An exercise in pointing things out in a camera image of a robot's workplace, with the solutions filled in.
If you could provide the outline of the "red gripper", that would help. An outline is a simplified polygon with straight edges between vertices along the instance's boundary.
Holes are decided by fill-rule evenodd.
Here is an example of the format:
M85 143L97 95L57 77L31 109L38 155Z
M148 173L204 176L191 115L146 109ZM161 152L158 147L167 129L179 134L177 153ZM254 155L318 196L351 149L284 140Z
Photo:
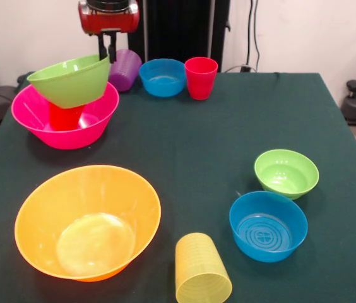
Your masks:
M109 61L116 61L117 33L134 32L139 23L137 1L78 1L81 27L89 35L97 35L99 59L107 57L104 35L110 37Z

